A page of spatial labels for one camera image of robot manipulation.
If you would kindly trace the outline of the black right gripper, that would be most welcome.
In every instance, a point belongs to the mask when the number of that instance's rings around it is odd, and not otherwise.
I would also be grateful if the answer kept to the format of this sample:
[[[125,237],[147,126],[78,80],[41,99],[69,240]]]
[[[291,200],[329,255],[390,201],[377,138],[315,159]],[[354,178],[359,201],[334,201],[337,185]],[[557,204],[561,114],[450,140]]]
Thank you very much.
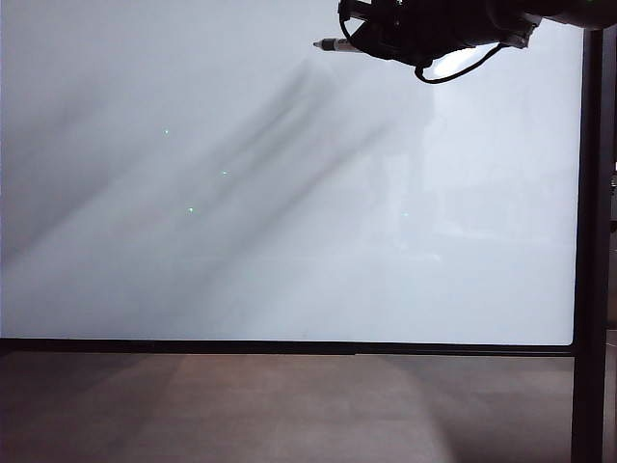
[[[428,64],[444,55],[492,42],[486,1],[377,1],[380,22],[366,21],[356,48],[374,58],[407,65]]]

